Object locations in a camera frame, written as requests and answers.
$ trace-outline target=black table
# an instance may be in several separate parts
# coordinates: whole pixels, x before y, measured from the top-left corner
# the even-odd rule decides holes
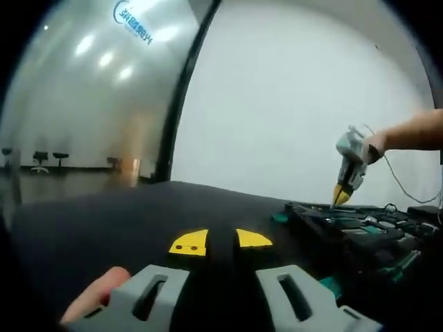
[[[11,236],[34,288],[60,317],[88,284],[112,266],[131,274],[149,264],[167,266],[172,242],[195,230],[209,229],[213,268],[226,273],[227,284],[235,274],[236,228],[267,236],[282,262],[309,269],[296,241],[271,222],[271,215],[284,203],[203,185],[161,183],[25,205],[13,220]]]

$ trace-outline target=finger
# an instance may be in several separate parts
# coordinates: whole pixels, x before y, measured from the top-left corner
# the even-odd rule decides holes
[[[62,323],[72,322],[101,304],[107,304],[111,291],[131,279],[124,268],[113,267],[102,277],[90,284],[82,294],[68,307],[63,315]]]

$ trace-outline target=floor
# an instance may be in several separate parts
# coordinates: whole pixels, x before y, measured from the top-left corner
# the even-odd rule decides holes
[[[109,172],[75,171],[64,175],[21,172],[19,177],[21,204],[56,201],[135,185],[138,185],[136,181]],[[13,194],[12,179],[7,174],[0,174],[0,195],[6,224],[10,226],[19,205]]]

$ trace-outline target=stool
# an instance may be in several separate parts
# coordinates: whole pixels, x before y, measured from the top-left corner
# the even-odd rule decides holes
[[[39,165],[36,167],[31,168],[31,171],[37,171],[37,173],[40,172],[46,172],[49,173],[48,169],[42,166],[42,163],[46,160],[48,160],[48,152],[43,151],[36,151],[33,156],[34,160],[39,162]]]
[[[53,156],[54,156],[55,159],[58,159],[58,167],[62,166],[62,160],[63,159],[69,158],[69,154],[62,154],[62,153],[59,153],[59,152],[54,152]]]
[[[11,166],[11,163],[9,161],[9,156],[12,153],[12,149],[9,147],[4,147],[3,149],[1,149],[1,154],[3,154],[5,156],[5,168],[8,169]]]

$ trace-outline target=white cable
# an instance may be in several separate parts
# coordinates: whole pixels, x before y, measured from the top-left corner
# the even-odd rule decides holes
[[[363,123],[363,126],[365,126],[366,128],[368,128],[369,131],[370,131],[373,135],[375,135],[375,132],[374,132],[374,131],[373,131],[373,130],[372,130],[367,124],[364,124],[364,123]],[[403,185],[401,184],[400,180],[399,180],[399,179],[397,178],[397,176],[395,175],[394,170],[392,169],[392,165],[390,164],[390,162],[389,162],[389,160],[388,160],[388,157],[386,157],[385,154],[383,155],[383,157],[385,158],[386,163],[388,164],[388,167],[389,167],[389,169],[390,169],[392,175],[394,176],[394,179],[395,179],[396,182],[399,184],[400,189],[402,190],[402,192],[403,192],[407,197],[409,197],[410,199],[412,199],[412,200],[414,200],[414,201],[416,201],[417,203],[420,203],[420,204],[426,204],[426,203],[429,203],[429,202],[435,200],[436,198],[438,198],[438,199],[439,199],[439,200],[438,200],[438,207],[439,207],[439,209],[440,209],[440,206],[441,206],[442,201],[443,201],[443,197],[442,197],[442,195],[443,195],[443,181],[442,181],[442,187],[440,188],[439,192],[438,192],[433,198],[431,198],[431,199],[427,199],[427,200],[425,200],[425,201],[421,201],[421,200],[419,200],[419,199],[416,199],[414,196],[412,196],[411,194],[409,194],[409,193],[404,189],[404,187],[403,187]],[[440,213],[438,214],[438,220],[439,220],[440,225],[441,225],[442,222],[440,221]]]

